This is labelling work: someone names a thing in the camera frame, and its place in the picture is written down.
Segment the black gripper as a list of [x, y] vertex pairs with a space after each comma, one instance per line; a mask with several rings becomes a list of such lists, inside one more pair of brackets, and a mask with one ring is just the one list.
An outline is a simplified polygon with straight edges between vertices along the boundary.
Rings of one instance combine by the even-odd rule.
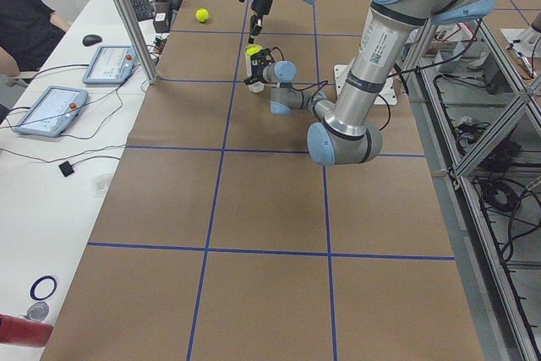
[[251, 9], [254, 14], [249, 22], [249, 44], [254, 44], [263, 28], [263, 18], [271, 11], [273, 0], [253, 0]]
[[250, 76], [243, 80], [246, 85], [256, 85], [256, 84], [272, 84], [276, 82], [274, 63], [261, 66], [255, 76]]

